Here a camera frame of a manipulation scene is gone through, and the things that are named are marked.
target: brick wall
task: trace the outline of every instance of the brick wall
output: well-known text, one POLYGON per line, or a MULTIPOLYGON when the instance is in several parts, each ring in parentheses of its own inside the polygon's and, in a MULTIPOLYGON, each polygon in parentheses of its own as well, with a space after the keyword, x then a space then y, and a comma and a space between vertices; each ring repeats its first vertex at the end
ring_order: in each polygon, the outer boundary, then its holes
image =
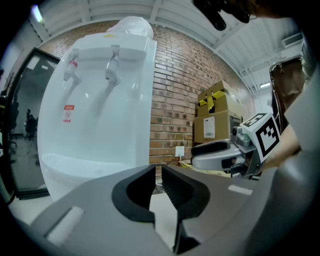
MULTIPOLYGON (((70 46, 85 35, 102 33, 117 21, 99 22, 61 34, 42 47, 62 58, 70 46)), ((176 164, 175 146, 184 146, 191 158, 193 121, 198 94, 225 80, 242 102, 245 117, 255 113, 254 100, 236 73, 211 50, 172 29, 153 26, 157 54, 153 83, 149 162, 176 164)))

